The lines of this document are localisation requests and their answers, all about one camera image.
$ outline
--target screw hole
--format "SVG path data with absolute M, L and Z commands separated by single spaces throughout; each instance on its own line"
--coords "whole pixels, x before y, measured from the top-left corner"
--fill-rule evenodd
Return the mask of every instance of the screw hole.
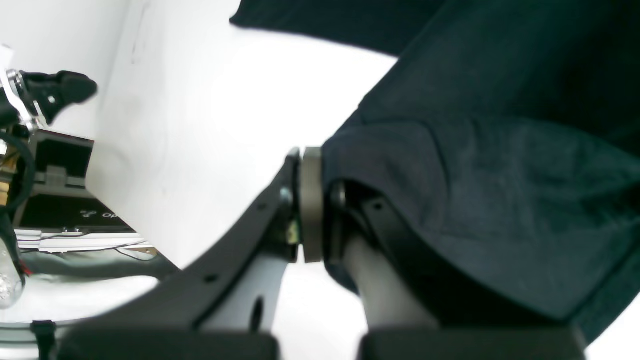
M 206 282 L 207 284 L 209 284 L 210 282 L 216 282 L 217 280 L 218 280 L 218 276 L 216 274 L 207 275 L 204 278 L 204 282 Z
M 249 331 L 257 332 L 262 324 L 262 314 L 264 312 L 264 299 L 259 297 L 253 304 L 253 311 L 251 312 L 251 320 L 249 322 Z

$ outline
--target white backdrop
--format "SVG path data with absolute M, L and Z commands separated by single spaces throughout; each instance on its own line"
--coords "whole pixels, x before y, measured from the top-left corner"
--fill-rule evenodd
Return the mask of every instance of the white backdrop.
M 0 0 L 37 26 L 0 23 L 16 67 L 83 72 L 100 85 L 56 128 L 97 136 L 90 190 L 179 266 L 208 249 L 293 146 L 321 145 L 395 59 L 233 28 L 239 0 Z M 638 359 L 640 304 L 589 350 Z M 286 358 L 353 359 L 362 307 L 321 265 L 293 265 L 274 333 Z

